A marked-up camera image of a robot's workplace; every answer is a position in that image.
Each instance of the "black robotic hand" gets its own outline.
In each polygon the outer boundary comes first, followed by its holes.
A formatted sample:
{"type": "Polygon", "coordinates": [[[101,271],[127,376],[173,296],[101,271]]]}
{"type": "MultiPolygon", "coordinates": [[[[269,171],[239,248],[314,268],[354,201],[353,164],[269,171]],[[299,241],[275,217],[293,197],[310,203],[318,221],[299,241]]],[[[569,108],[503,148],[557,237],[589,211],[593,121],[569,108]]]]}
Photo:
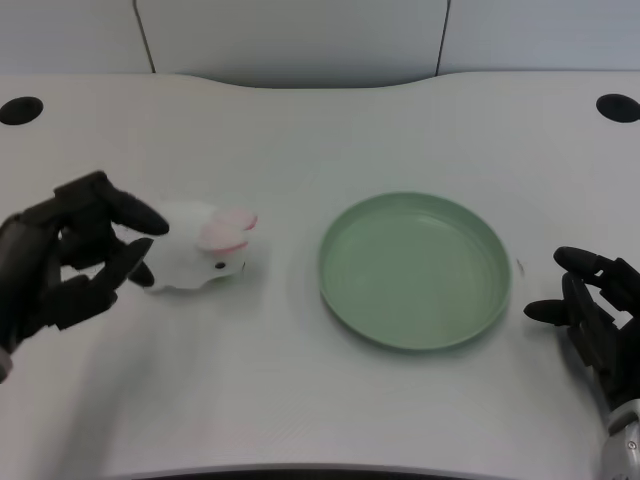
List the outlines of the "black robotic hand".
{"type": "Polygon", "coordinates": [[[571,342],[585,366],[594,368],[612,410],[640,398],[640,274],[621,258],[609,260],[572,247],[559,248],[553,258],[567,271],[562,277],[564,300],[530,303],[525,314],[568,327],[571,342]],[[593,301],[587,284],[633,318],[618,329],[593,301]]]}
{"type": "Polygon", "coordinates": [[[55,324],[62,330],[108,310],[127,278],[153,285],[142,263],[153,240],[126,245],[112,222],[149,235],[169,231],[158,213],[116,189],[103,172],[54,194],[0,226],[0,382],[11,370],[11,353],[42,327],[55,324]],[[61,281],[62,266],[82,269],[102,262],[92,279],[78,275],[61,281]]]}

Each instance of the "white table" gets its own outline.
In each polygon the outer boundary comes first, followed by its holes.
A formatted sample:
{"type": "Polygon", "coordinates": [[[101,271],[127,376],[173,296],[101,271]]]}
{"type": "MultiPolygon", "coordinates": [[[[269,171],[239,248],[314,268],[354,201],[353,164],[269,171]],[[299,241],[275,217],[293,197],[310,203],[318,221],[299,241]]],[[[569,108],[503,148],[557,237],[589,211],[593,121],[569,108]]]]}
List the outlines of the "white table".
{"type": "Polygon", "coordinates": [[[199,294],[127,285],[107,314],[19,349],[0,388],[2,478],[307,462],[592,478],[604,432],[587,372],[521,312],[560,294],[560,245],[640,266],[640,124],[600,116],[606,93],[640,99],[640,74],[291,91],[171,75],[0,78],[0,103],[45,106],[31,124],[0,125],[2,216],[96,168],[150,202],[260,216],[243,277],[199,294]],[[508,315],[463,348],[385,351],[322,306],[323,231],[395,190],[472,208],[510,250],[508,315]]]}

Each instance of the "plastic plate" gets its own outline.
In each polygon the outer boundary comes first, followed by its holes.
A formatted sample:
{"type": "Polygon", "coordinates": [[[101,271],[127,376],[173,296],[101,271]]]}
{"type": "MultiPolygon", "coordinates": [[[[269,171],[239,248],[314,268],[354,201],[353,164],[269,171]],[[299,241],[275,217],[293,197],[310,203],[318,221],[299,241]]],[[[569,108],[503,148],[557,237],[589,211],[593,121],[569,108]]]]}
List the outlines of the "plastic plate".
{"type": "Polygon", "coordinates": [[[390,347],[468,340],[508,304],[511,268],[493,230],[444,198],[391,193],[344,212],[320,248],[320,289],[334,314],[390,347]]]}

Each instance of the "stuffed bunny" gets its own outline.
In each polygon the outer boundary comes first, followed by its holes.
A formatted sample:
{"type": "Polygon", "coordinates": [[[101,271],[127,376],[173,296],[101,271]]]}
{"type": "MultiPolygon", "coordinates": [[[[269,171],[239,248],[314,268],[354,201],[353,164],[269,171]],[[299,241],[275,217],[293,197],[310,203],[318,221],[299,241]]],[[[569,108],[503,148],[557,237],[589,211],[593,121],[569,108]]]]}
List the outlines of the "stuffed bunny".
{"type": "Polygon", "coordinates": [[[148,290],[167,286],[196,289],[214,278],[242,271],[246,231],[256,225],[256,215],[203,202],[170,202],[154,208],[171,230],[154,241],[145,257],[155,278],[148,290]]]}

